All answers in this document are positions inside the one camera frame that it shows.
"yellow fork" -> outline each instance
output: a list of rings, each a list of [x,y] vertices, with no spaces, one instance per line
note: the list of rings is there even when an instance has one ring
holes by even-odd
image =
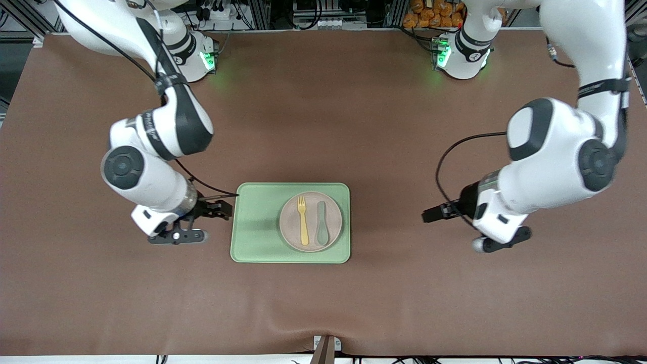
[[[308,245],[310,244],[310,238],[308,238],[308,225],[305,222],[305,197],[299,196],[296,200],[296,209],[301,215],[301,244]]]

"plate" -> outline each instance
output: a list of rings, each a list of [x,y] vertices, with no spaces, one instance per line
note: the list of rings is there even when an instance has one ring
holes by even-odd
[[[308,228],[309,244],[301,244],[301,216],[296,208],[299,196],[305,197],[305,221]],[[326,244],[319,244],[317,241],[317,229],[319,228],[318,204],[325,203],[325,220],[328,229],[328,241]],[[328,195],[321,192],[304,192],[293,196],[281,209],[279,217],[279,228],[283,239],[293,248],[307,253],[322,251],[331,247],[342,231],[342,211],[337,203]]]

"table surface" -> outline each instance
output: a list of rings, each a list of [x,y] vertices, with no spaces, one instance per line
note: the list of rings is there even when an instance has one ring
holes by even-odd
[[[235,263],[220,220],[198,221],[206,244],[148,244],[99,164],[110,125],[154,108],[155,90],[123,58],[46,37],[0,132],[0,354],[301,352],[318,334],[375,356],[647,354],[635,86],[613,186],[534,213],[532,240],[479,255],[459,219],[421,221],[443,201],[433,171],[454,141],[504,130],[535,98],[575,102],[576,73],[549,61],[541,32],[494,44],[457,81],[396,31],[234,34],[193,85],[215,128],[182,160],[199,178],[349,186],[352,255],[328,266]],[[457,196],[508,160],[503,137],[472,141],[441,178]]]

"beige plate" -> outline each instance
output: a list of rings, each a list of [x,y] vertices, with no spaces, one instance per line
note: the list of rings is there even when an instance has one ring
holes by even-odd
[[[301,244],[301,220],[299,211],[296,209],[296,199],[299,196],[305,197],[305,221],[308,226],[308,237],[310,244]],[[328,243],[320,245],[317,242],[317,225],[319,222],[317,204],[325,202],[325,219],[328,227]],[[279,228],[283,239],[293,248],[312,253],[322,251],[334,244],[342,231],[342,211],[337,203],[328,195],[319,192],[304,192],[292,197],[283,206],[279,217]]]

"green tray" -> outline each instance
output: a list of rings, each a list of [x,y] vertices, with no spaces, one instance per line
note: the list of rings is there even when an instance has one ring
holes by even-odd
[[[281,236],[279,215],[294,195],[317,191],[330,196],[342,211],[342,232],[329,248],[305,253]],[[243,183],[238,187],[232,259],[240,263],[341,264],[351,256],[351,193],[343,183]]]

